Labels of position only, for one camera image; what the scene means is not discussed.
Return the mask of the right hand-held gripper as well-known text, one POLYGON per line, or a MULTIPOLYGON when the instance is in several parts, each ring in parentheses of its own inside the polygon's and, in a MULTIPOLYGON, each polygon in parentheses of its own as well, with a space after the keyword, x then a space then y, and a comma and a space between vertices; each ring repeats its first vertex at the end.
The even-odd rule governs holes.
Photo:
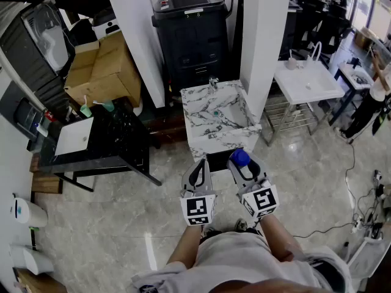
POLYGON ((261 219, 272 214, 280 205, 277 188, 270 182, 265 163, 256 155, 250 154, 247 165, 239 165, 232 159, 227 162, 233 179, 239 188, 236 194, 250 217, 261 219))

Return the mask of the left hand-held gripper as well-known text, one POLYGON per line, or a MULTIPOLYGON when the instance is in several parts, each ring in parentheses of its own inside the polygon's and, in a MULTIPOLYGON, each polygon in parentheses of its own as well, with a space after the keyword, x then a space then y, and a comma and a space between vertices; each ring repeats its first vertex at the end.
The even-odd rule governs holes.
POLYGON ((208 161, 201 159, 192 164, 183 175, 181 186, 180 203, 187 225, 210 224, 216 208, 216 192, 208 161))

